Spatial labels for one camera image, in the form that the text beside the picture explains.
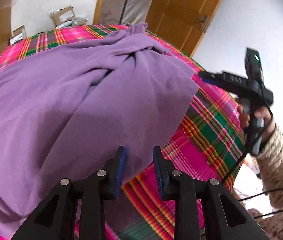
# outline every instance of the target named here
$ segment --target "wooden door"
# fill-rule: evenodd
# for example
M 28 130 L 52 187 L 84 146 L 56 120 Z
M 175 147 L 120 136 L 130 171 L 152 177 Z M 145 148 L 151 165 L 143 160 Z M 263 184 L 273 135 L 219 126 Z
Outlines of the wooden door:
M 192 56 L 221 1 L 153 0 L 147 29 Z

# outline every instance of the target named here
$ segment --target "plaid blanket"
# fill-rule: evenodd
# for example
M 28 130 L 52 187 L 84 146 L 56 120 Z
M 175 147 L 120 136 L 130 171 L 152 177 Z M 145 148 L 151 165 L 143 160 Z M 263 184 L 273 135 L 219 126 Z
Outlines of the plaid blanket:
M 56 46 L 83 40 L 102 39 L 109 33 L 128 28 L 120 25 L 68 27 L 40 33 L 9 46 L 0 56 L 0 70 L 12 63 Z M 223 90 L 198 78 L 203 68 L 183 52 L 151 32 L 147 35 L 168 47 L 168 57 L 177 57 L 195 70 L 193 80 L 200 86 L 184 120 L 163 151 L 175 167 L 195 179 L 221 179 L 241 155 L 243 135 L 237 118 L 236 103 Z M 237 169 L 226 182 L 232 187 Z M 118 217 L 108 215 L 108 211 Z M 203 215 L 198 201 L 199 220 Z M 107 239 L 173 239 L 174 201 L 163 202 L 158 194 L 153 165 L 122 187 L 119 200 L 105 203 Z M 75 232 L 78 235 L 78 224 Z

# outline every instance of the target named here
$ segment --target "beige fleece sleeve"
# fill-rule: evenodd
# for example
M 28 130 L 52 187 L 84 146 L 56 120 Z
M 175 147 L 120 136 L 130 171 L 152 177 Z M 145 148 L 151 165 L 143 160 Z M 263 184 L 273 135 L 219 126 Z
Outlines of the beige fleece sleeve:
M 283 134 L 275 131 L 257 157 L 265 190 L 283 187 Z M 283 191 L 270 193 L 270 203 L 275 208 L 283 207 Z

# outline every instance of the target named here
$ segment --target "purple blanket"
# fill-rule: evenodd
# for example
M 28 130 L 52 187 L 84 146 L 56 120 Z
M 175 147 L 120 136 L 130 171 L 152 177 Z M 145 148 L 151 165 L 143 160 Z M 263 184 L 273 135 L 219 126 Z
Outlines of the purple blanket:
M 12 237 L 60 179 L 86 178 L 124 145 L 127 182 L 173 135 L 198 86 L 145 26 L 0 71 L 0 235 Z

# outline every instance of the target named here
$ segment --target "box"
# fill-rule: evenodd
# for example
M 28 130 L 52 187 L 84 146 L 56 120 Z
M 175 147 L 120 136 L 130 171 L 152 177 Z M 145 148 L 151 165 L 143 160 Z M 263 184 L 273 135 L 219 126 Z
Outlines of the box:
M 26 30 L 24 25 L 17 28 L 12 32 L 12 38 L 10 39 L 10 45 L 17 43 L 18 41 L 21 41 L 22 39 L 26 38 Z
M 60 9 L 54 13 L 50 13 L 50 15 L 54 21 L 55 27 L 75 17 L 72 6 Z

